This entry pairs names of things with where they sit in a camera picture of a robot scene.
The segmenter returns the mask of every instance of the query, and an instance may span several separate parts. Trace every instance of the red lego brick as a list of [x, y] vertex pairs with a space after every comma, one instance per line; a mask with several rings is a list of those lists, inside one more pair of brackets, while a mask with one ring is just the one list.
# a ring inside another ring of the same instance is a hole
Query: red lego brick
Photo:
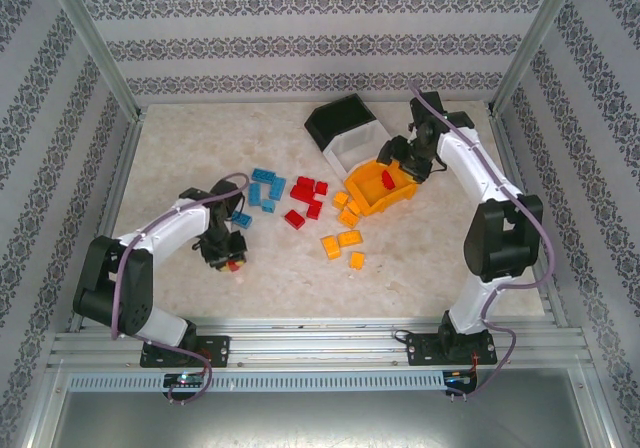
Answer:
[[322, 196], [326, 196], [327, 191], [329, 191], [329, 185], [324, 181], [318, 181], [316, 183], [316, 193]]
[[309, 206], [309, 209], [307, 210], [307, 218], [311, 218], [312, 220], [317, 220], [318, 217], [320, 216], [321, 208], [322, 208], [322, 205], [320, 205], [320, 206], [317, 206], [317, 205]]
[[298, 186], [304, 186], [313, 191], [313, 187], [316, 184], [316, 180], [313, 178], [307, 178], [306, 176], [299, 176], [298, 181], [296, 182]]
[[300, 227], [304, 225], [304, 218], [296, 210], [289, 211], [289, 213], [284, 215], [284, 219], [287, 220], [287, 223], [293, 226], [296, 230], [299, 230]]
[[387, 190], [393, 190], [396, 187], [396, 184], [393, 182], [393, 178], [387, 170], [382, 172], [382, 184]]
[[293, 188], [291, 188], [290, 196], [294, 200], [303, 201], [309, 204], [315, 201], [313, 199], [313, 189], [307, 186], [295, 185]]

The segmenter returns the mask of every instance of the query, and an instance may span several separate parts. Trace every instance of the wire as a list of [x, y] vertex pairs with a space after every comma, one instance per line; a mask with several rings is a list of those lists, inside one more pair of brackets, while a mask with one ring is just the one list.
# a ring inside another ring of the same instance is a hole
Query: wire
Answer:
[[502, 370], [502, 367], [507, 363], [507, 361], [511, 357], [511, 354], [513, 353], [513, 350], [516, 347], [517, 335], [515, 331], [504, 326], [495, 325], [487, 320], [487, 312], [489, 311], [489, 307], [494, 302], [494, 300], [498, 296], [498, 292], [500, 291], [528, 290], [531, 288], [537, 288], [538, 286], [551, 280], [551, 276], [556, 267], [556, 254], [553, 249], [553, 246], [551, 245], [551, 239], [549, 238], [549, 235], [545, 231], [543, 226], [536, 219], [536, 217], [533, 216], [533, 213], [531, 213], [527, 209], [527, 207], [524, 206], [520, 202], [520, 200], [518, 200], [518, 198], [513, 195], [513, 193], [511, 193], [509, 190], [507, 190], [504, 187], [502, 181], [500, 180], [500, 177], [493, 171], [491, 165], [489, 164], [489, 161], [484, 157], [484, 155], [482, 154], [478, 146], [475, 143], [473, 143], [458, 127], [456, 127], [453, 123], [451, 123], [444, 116], [442, 116], [438, 112], [438, 110], [432, 107], [422, 97], [422, 95], [420, 94], [420, 91], [418, 90], [418, 88], [415, 86], [413, 82], [409, 83], [409, 90], [411, 91], [411, 93], [414, 94], [414, 96], [418, 99], [418, 101], [420, 102], [420, 104], [422, 104], [422, 106], [424, 106], [427, 110], [429, 110], [431, 114], [435, 116], [438, 120], [444, 123], [453, 133], [456, 134], [456, 136], [458, 136], [458, 138], [460, 138], [471, 149], [471, 151], [473, 151], [473, 153], [476, 155], [476, 158], [478, 158], [478, 161], [480, 161], [480, 163], [482, 164], [484, 169], [487, 171], [487, 173], [489, 174], [493, 182], [499, 187], [500, 191], [516, 206], [516, 208], [518, 208], [518, 210], [522, 212], [524, 216], [527, 217], [527, 219], [531, 222], [531, 224], [536, 229], [536, 231], [540, 234], [540, 238], [542, 239], [542, 243], [547, 252], [548, 266], [547, 266], [547, 271], [545, 272], [542, 278], [540, 278], [537, 281], [534, 281], [533, 283], [526, 283], [522, 285], [513, 284], [513, 283], [503, 283], [501, 285], [498, 285], [498, 287], [496, 287], [496, 289], [491, 293], [489, 298], [487, 298], [487, 301], [485, 302], [485, 304], [482, 306], [482, 310], [480, 311], [480, 317], [484, 325], [491, 330], [498, 331], [501, 333], [508, 333], [511, 336], [511, 344], [507, 349], [507, 352], [505, 353], [505, 355], [502, 357], [502, 360], [500, 360], [500, 363], [498, 363], [498, 366], [496, 366], [495, 370], [493, 370], [491, 375], [489, 375], [489, 377], [484, 381], [484, 383], [482, 383], [482, 385], [480, 385], [478, 388], [476, 388], [475, 391], [469, 394], [469, 396], [471, 397], [471, 396], [477, 395], [483, 389], [485, 389], [486, 386], [498, 375], [498, 373], [500, 373], [500, 371]]
[[163, 215], [160, 215], [158, 218], [153, 220], [147, 226], [145, 226], [138, 235], [131, 240], [131, 243], [127, 246], [122, 254], [122, 258], [120, 259], [120, 263], [118, 264], [118, 273], [116, 275], [116, 286], [113, 292], [113, 308], [111, 311], [111, 339], [115, 340], [118, 337], [118, 318], [120, 316], [120, 293], [122, 291], [122, 278], [124, 275], [124, 269], [127, 266], [127, 260], [129, 259], [129, 255], [135, 248], [135, 246], [147, 235], [150, 234], [151, 230], [153, 230], [160, 223], [178, 215], [181, 211], [189, 210], [196, 206], [206, 205], [207, 203], [212, 203], [214, 201], [221, 201], [227, 198], [231, 198], [232, 196], [237, 195], [238, 193], [242, 193], [243, 190], [249, 186], [249, 177], [244, 173], [232, 173], [230, 175], [225, 176], [220, 181], [228, 180], [229, 178], [233, 178], [236, 176], [240, 176], [244, 178], [245, 183], [240, 188], [236, 188], [235, 190], [229, 191], [222, 195], [214, 195], [208, 198], [204, 198], [202, 200], [194, 201], [191, 203], [187, 203], [182, 206], [177, 206], [172, 210], [167, 211]]
[[209, 360], [207, 358], [205, 358], [204, 356], [200, 355], [199, 353], [195, 353], [193, 351], [183, 350], [182, 348], [178, 348], [176, 346], [165, 345], [164, 343], [160, 343], [160, 342], [157, 342], [157, 341], [151, 341], [151, 340], [148, 340], [147, 338], [143, 338], [141, 336], [133, 335], [133, 337], [137, 338], [138, 340], [144, 341], [145, 343], [148, 343], [149, 345], [153, 345], [153, 346], [157, 346], [158, 348], [162, 348], [163, 350], [173, 351], [174, 353], [178, 353], [180, 355], [191, 356], [192, 358], [196, 358], [196, 359], [200, 360], [202, 363], [204, 363], [204, 369], [202, 370], [201, 373], [202, 373], [203, 377], [206, 376], [207, 380], [206, 381], [203, 380], [204, 383], [202, 384], [200, 389], [198, 391], [196, 391], [192, 396], [187, 398], [186, 400], [176, 400], [172, 396], [173, 395], [173, 390], [176, 389], [180, 385], [171, 385], [169, 387], [169, 392], [167, 393], [167, 399], [169, 400], [169, 403], [171, 403], [171, 404], [177, 403], [180, 406], [184, 406], [187, 403], [191, 403], [192, 401], [196, 401], [198, 398], [200, 398], [202, 395], [204, 395], [205, 392], [211, 386], [211, 382], [213, 381], [213, 368], [211, 367], [211, 363], [209, 362]]
[[[404, 333], [404, 338], [398, 338], [398, 334], [399, 333]], [[395, 338], [396, 341], [399, 341], [400, 343], [402, 343], [403, 345], [407, 344], [407, 336], [413, 335], [412, 332], [410, 332], [409, 330], [396, 330], [393, 332], [393, 337]]]

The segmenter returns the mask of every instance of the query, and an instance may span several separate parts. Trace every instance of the lego brick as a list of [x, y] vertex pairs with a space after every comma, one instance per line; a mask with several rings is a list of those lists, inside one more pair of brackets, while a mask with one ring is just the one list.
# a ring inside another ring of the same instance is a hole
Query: lego brick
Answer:
[[309, 204], [312, 204], [315, 201], [313, 199], [313, 190], [306, 186], [295, 185], [291, 188], [290, 196], [294, 200], [303, 201]]
[[354, 215], [353, 213], [351, 213], [349, 210], [345, 208], [344, 210], [342, 210], [342, 213], [340, 213], [340, 216], [338, 216], [338, 220], [343, 225], [349, 228], [354, 228], [358, 224], [358, 221], [360, 220], [360, 218], [358, 218], [357, 215]]
[[318, 195], [326, 196], [327, 191], [329, 191], [329, 184], [328, 183], [325, 183], [324, 181], [318, 181], [316, 183], [315, 192]]
[[349, 267], [354, 270], [360, 270], [364, 265], [364, 253], [354, 251], [351, 253], [351, 260], [349, 261]]
[[249, 206], [260, 206], [260, 183], [251, 183], [249, 185]]
[[347, 205], [347, 201], [349, 201], [349, 195], [343, 191], [339, 191], [336, 193], [336, 196], [333, 197], [333, 206], [339, 210], [344, 210], [344, 207]]
[[231, 223], [234, 225], [238, 225], [245, 230], [251, 226], [251, 222], [253, 218], [247, 215], [246, 213], [240, 213], [239, 211], [234, 211], [233, 215], [231, 215]]
[[338, 235], [338, 244], [340, 245], [340, 248], [359, 245], [360, 243], [362, 243], [362, 235], [358, 230], [345, 231]]
[[290, 210], [289, 213], [284, 215], [284, 219], [296, 230], [299, 230], [300, 227], [304, 225], [304, 218], [296, 210]]
[[276, 203], [273, 200], [262, 200], [262, 211], [273, 213], [276, 211]]
[[253, 181], [257, 181], [258, 183], [266, 183], [267, 185], [273, 183], [273, 179], [275, 177], [276, 174], [273, 171], [261, 170], [260, 168], [256, 168], [251, 174], [251, 179]]
[[382, 184], [387, 190], [393, 190], [396, 187], [396, 184], [393, 182], [393, 178], [387, 170], [382, 172]]
[[312, 220], [317, 220], [320, 216], [320, 210], [322, 209], [322, 205], [309, 205], [309, 209], [307, 210], [307, 218], [311, 218]]
[[276, 176], [273, 179], [273, 183], [271, 184], [271, 189], [269, 190], [269, 199], [274, 201], [280, 201], [282, 198], [282, 193], [284, 192], [284, 186], [287, 184], [287, 180], [284, 178], [280, 178]]
[[327, 252], [327, 257], [329, 257], [330, 260], [335, 260], [340, 257], [340, 245], [338, 245], [338, 240], [336, 240], [335, 236], [325, 236], [320, 241], [322, 241], [324, 251]]
[[243, 260], [227, 261], [227, 264], [219, 268], [218, 271], [238, 271], [244, 264], [245, 262]]
[[351, 200], [349, 203], [347, 203], [347, 208], [349, 208], [354, 215], [359, 215], [362, 212], [356, 200]]
[[296, 182], [296, 185], [298, 186], [304, 186], [306, 188], [309, 188], [311, 191], [313, 191], [313, 187], [316, 184], [316, 180], [314, 180], [313, 178], [307, 178], [306, 176], [299, 176], [298, 177], [298, 181]]

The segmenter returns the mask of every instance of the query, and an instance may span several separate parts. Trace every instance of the blue lego brick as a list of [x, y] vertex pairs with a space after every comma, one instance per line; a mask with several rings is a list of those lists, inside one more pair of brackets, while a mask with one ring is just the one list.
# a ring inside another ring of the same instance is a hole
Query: blue lego brick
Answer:
[[249, 206], [260, 206], [260, 183], [251, 183], [249, 185]]
[[273, 183], [271, 184], [271, 189], [269, 190], [269, 199], [274, 201], [280, 201], [282, 198], [282, 192], [284, 191], [284, 186], [287, 184], [287, 180], [284, 178], [280, 178], [276, 176], [273, 179]]
[[262, 211], [266, 213], [273, 213], [276, 211], [276, 203], [272, 200], [262, 200]]
[[270, 185], [273, 183], [273, 179], [276, 177], [275, 172], [268, 170], [261, 170], [260, 168], [256, 168], [253, 170], [251, 174], [251, 179], [253, 181], [257, 181], [258, 183], [266, 183]]
[[231, 215], [231, 223], [233, 223], [234, 225], [238, 225], [240, 228], [244, 228], [245, 230], [251, 226], [252, 221], [253, 218], [251, 218], [246, 213], [234, 211], [233, 215]]

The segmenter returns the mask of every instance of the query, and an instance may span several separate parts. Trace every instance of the plastic container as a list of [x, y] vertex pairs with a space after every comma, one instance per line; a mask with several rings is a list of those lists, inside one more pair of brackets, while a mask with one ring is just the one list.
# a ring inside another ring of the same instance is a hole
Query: plastic container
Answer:
[[341, 180], [362, 163], [377, 159], [391, 139], [358, 95], [316, 108], [304, 126]]
[[[385, 188], [382, 183], [382, 173], [385, 170], [395, 184], [391, 190]], [[365, 216], [382, 212], [398, 201], [410, 200], [418, 189], [418, 185], [400, 170], [397, 161], [387, 166], [376, 160], [371, 160], [353, 170], [344, 181], [344, 186]]]

